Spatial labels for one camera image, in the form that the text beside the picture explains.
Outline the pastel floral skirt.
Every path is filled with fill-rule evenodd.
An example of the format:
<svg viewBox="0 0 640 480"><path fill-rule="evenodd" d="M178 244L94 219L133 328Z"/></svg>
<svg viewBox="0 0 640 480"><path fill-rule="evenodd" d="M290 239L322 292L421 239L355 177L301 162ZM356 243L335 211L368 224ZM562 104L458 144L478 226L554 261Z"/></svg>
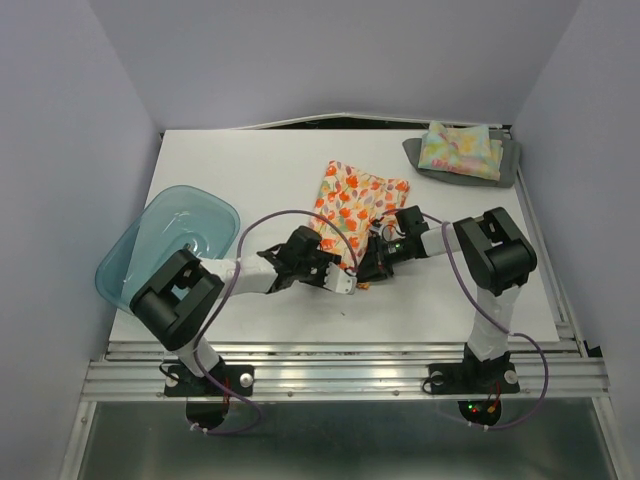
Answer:
<svg viewBox="0 0 640 480"><path fill-rule="evenodd" d="M502 141L490 137L487 125L449 128L432 122L421 139L418 167L498 181L502 156Z"/></svg>

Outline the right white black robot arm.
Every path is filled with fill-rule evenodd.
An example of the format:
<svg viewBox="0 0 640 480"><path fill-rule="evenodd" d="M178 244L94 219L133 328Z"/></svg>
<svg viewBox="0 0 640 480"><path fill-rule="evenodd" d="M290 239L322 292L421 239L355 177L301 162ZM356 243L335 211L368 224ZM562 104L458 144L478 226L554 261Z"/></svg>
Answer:
<svg viewBox="0 0 640 480"><path fill-rule="evenodd" d="M358 267L360 283L386 280L394 266L445 255L475 310L474 324L458 363L431 363L423 390L435 395L517 393L508 338L515 302L537 268L534 248L502 208L432 228L419 207L392 209L399 236L387 239L382 221L369 230Z"/></svg>

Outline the grey pleated skirt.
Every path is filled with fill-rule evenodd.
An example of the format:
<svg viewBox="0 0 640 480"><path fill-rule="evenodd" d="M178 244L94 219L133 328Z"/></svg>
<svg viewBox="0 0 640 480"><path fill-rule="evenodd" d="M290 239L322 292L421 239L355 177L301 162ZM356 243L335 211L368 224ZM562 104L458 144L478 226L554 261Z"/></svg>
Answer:
<svg viewBox="0 0 640 480"><path fill-rule="evenodd" d="M437 180L439 182L465 186L465 187L488 187L509 189L516 181L517 171L520 164L522 146L519 142L509 138L503 131L490 130L489 137L492 141L499 141L502 146L502 158L499 167L500 178L498 180L487 180L474 176L466 176L445 171L421 169L418 167L421 139L409 138L402 142L402 147L413 169L423 177Z"/></svg>

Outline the orange floral skirt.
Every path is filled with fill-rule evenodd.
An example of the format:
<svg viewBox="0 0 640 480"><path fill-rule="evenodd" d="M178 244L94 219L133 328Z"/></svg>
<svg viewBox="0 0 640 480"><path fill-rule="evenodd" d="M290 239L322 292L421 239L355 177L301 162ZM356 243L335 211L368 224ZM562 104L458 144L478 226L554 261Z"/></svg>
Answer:
<svg viewBox="0 0 640 480"><path fill-rule="evenodd" d="M340 256L343 269L351 268L354 259L364 259L373 221L381 223L384 239L401 236L395 211L405 206L409 190L405 179L386 179L332 160L313 209L328 221L312 217L308 226L321 236L322 251Z"/></svg>

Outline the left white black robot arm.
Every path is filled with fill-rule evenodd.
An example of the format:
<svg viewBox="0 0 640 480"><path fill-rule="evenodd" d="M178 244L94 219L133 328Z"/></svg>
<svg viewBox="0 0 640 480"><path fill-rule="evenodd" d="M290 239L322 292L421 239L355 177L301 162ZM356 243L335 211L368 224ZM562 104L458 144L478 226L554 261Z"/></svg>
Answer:
<svg viewBox="0 0 640 480"><path fill-rule="evenodd" d="M222 358L201 331L212 308L232 295L273 294L299 282L352 294L356 279L341 257L320 249L321 236L301 226L283 243L237 260L199 259L183 248L172 254L133 294L129 310L173 353L199 393L222 382Z"/></svg>

